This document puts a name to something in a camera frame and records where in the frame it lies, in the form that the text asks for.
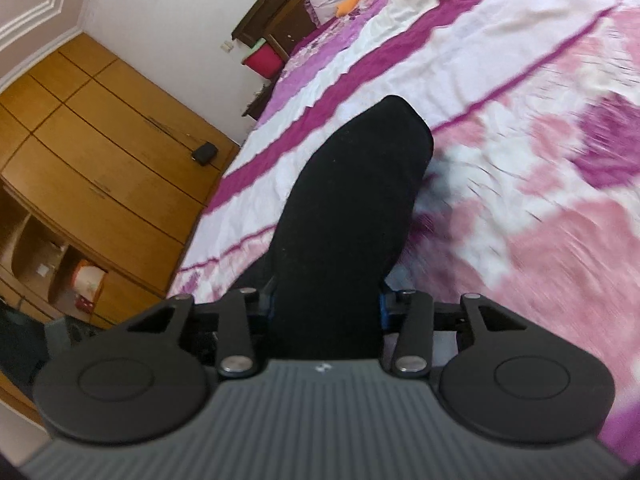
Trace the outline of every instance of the black circular disc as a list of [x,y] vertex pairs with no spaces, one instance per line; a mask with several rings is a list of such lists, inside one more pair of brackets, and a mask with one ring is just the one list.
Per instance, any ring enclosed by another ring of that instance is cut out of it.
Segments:
[[128,332],[90,339],[60,355],[40,371],[33,388],[50,428],[110,445],[173,431],[206,396],[197,359],[155,334]]
[[613,403],[613,378],[595,357],[551,334],[492,333],[442,371],[440,393],[465,425],[518,444],[595,434]]

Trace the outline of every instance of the wall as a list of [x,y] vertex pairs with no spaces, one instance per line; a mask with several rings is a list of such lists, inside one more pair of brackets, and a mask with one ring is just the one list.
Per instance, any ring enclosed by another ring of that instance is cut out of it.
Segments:
[[90,0],[87,33],[236,142],[264,80],[220,45],[255,0]]
[[0,92],[80,33],[84,0],[1,0]]
[[21,464],[48,441],[46,431],[0,402],[0,452],[9,462]]

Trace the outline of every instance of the gray ribbed surface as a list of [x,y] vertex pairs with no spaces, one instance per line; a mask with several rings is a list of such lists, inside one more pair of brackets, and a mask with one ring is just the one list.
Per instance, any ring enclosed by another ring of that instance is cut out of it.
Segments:
[[596,442],[525,450],[450,420],[423,383],[377,362],[271,362],[227,381],[168,437],[122,449],[55,441],[23,471],[34,480],[610,480],[625,467]]

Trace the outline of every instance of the wooden headboard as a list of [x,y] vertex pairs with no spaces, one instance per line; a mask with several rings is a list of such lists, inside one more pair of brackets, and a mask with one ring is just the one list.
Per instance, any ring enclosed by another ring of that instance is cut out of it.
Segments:
[[295,43],[314,30],[304,0],[257,0],[231,37],[247,46],[265,38],[284,59]]

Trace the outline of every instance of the bed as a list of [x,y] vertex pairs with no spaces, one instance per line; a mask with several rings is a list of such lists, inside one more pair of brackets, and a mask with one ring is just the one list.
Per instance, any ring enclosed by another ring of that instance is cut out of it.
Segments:
[[288,60],[172,294],[219,298],[312,153],[388,94],[436,143],[389,284],[481,292],[597,355],[603,439],[640,460],[640,0],[361,0]]

